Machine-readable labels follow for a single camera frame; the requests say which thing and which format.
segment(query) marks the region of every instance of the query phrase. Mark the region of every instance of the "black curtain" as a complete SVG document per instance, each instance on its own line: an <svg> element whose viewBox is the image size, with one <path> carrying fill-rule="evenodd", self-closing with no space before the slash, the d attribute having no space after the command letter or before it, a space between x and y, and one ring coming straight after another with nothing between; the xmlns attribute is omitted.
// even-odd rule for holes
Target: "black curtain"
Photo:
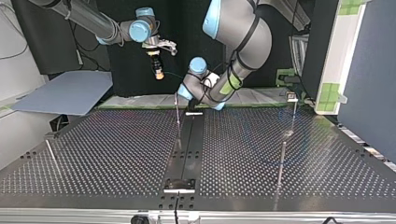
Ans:
<svg viewBox="0 0 396 224"><path fill-rule="evenodd" d="M224 46L202 31L210 0L97 0L98 8L116 21L129 21L139 7L152 7L161 21L162 38L177 43L178 54L172 57L163 51L164 71L184 77L190 60L200 56L210 68L224 61ZM175 93L182 79L165 75L156 80L149 56L137 43L109 46L108 54L113 74L114 92L119 96Z"/></svg>

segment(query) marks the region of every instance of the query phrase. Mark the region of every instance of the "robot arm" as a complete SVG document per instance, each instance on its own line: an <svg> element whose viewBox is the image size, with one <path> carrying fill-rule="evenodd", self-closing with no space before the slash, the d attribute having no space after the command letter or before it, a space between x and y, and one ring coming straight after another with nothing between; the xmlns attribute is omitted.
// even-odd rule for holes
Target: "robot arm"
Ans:
<svg viewBox="0 0 396 224"><path fill-rule="evenodd" d="M83 0L29 0L43 7L51 8L84 27L96 35L96 39L103 45L121 44L125 41L142 43L152 60L152 68L157 79L163 79L163 64L160 57L161 49L177 54L176 44L169 40L160 39L158 35L159 23L155 20L154 11L150 7L139 8L136 20L123 21L120 24L105 14L98 12Z"/></svg>
<svg viewBox="0 0 396 224"><path fill-rule="evenodd" d="M268 59L272 47L271 31L254 11L251 0L212 0L204 21L204 32L234 49L227 70L216 78L202 58L194 58L178 94L221 110L242 81Z"/></svg>

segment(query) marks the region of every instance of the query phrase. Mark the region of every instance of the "cable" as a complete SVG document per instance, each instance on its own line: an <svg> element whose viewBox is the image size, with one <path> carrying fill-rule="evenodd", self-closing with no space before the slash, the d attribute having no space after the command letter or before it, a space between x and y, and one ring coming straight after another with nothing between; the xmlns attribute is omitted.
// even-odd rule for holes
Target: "cable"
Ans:
<svg viewBox="0 0 396 224"><path fill-rule="evenodd" d="M178 196L180 195L180 192L177 194L177 199L176 199L176 204L175 204L175 223L178 224L178 215L177 215L177 204L178 204Z"/></svg>
<svg viewBox="0 0 396 224"><path fill-rule="evenodd" d="M290 36L291 36L291 61L293 62L293 66L295 68L297 68L296 62L294 61L294 47L292 45L292 39L294 36L294 21L296 19L296 13L297 13L297 8L299 6L299 0L296 1L296 5L294 7L294 11L293 11L293 17L291 19L291 31L290 31ZM315 105L315 101L312 99L312 97L309 95L308 91L306 90L304 83L303 83L303 79L300 77L300 74L298 73L297 69L295 69L295 75L297 75L297 77L300 79L300 83L306 93L306 95L309 97L310 101L312 102L313 105Z"/></svg>
<svg viewBox="0 0 396 224"><path fill-rule="evenodd" d="M73 27L71 21L69 21L69 26L70 26L70 29L72 30L73 38L74 38L74 40L76 42L76 48L78 49L78 52L79 52L81 58L86 58L86 59L90 60L92 63L94 63L96 65L95 70L99 70L99 68L100 68L100 69L104 70L105 72L109 72L110 71L109 69L105 69L94 58L88 56L84 51L81 51L81 49L83 49L85 51L92 51L92 50L86 50L78 43L78 40L76 39L76 36L75 36L75 33L74 33L74 30L77 27L77 25L75 24L75 26Z"/></svg>
<svg viewBox="0 0 396 224"><path fill-rule="evenodd" d="M83 49L84 51L87 51L87 52L91 52L91 51L97 50L97 49L101 46L101 44L98 43L93 49L86 49L86 48L84 48L84 47L78 42L78 40L77 40L77 38L76 38L76 29L77 29L77 24L75 23L74 27L72 28L72 33L73 33L73 37L75 38L76 44L77 44L81 49Z"/></svg>
<svg viewBox="0 0 396 224"><path fill-rule="evenodd" d="M8 9L9 9L12 13L14 13L14 15L15 15L15 10L14 10L11 6L9 6L9 5L7 5L6 3L3 3L3 2L0 2L0 6L3 6L3 7L8 8ZM12 27L15 29L15 31L26 41L26 38L24 37L23 33L22 33L22 32L18 29L18 27L11 21L11 19L7 16L7 14L3 11L3 9L0 9L0 12L1 12L1 13L3 14L3 16L8 20L9 24L12 25ZM21 52L16 53L16 54L14 54L14 55L7 56L7 57L1 57L0 60L5 60L5 59L11 59L11 58L18 57L18 56L22 55L24 52L26 52L26 50L28 50L28 48L29 48L29 46L28 46L28 44L27 44L27 42L26 42L26 45L25 45L24 49L23 49Z"/></svg>
<svg viewBox="0 0 396 224"><path fill-rule="evenodd" d="M335 224L343 224L342 222L337 222L334 217L328 217L326 220L324 220L323 224L328 224L330 221L333 221Z"/></svg>

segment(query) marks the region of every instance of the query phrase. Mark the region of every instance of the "metal pin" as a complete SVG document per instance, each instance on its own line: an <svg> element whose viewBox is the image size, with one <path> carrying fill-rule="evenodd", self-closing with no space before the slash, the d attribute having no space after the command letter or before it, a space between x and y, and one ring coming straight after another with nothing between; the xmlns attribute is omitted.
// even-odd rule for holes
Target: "metal pin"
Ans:
<svg viewBox="0 0 396 224"><path fill-rule="evenodd" d="M47 147L49 148L50 156L52 157L53 160L56 160L55 154L53 154L52 147L50 146L50 140L46 139L46 143L47 143Z"/></svg>
<svg viewBox="0 0 396 224"><path fill-rule="evenodd" d="M298 104L298 102L295 102L295 103L294 103L294 110L293 110L293 118L294 118L294 119L295 119L295 117L296 117L297 104Z"/></svg>
<svg viewBox="0 0 396 224"><path fill-rule="evenodd" d="M286 142L282 144L282 151L280 154L280 165L279 165L279 175L277 177L277 186L280 187L282 185L282 175L283 175L283 165L285 161L286 155Z"/></svg>
<svg viewBox="0 0 396 224"><path fill-rule="evenodd" d="M176 105L177 127L180 129L180 114L179 114L179 110L178 110L177 92L175 93L175 105Z"/></svg>

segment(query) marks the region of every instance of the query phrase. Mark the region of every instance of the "white panel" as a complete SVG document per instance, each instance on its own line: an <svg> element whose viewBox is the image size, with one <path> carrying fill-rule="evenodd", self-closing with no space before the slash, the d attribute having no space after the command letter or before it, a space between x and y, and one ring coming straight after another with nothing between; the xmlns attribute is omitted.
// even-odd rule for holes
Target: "white panel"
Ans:
<svg viewBox="0 0 396 224"><path fill-rule="evenodd" d="M2 7L18 27L18 22L12 12ZM26 41L13 30L9 21L0 14L0 58L21 52ZM45 83L30 50L22 55L6 60L0 60L0 101L12 96L34 90Z"/></svg>
<svg viewBox="0 0 396 224"><path fill-rule="evenodd" d="M0 119L0 170L38 146L51 132L50 114L14 112Z"/></svg>

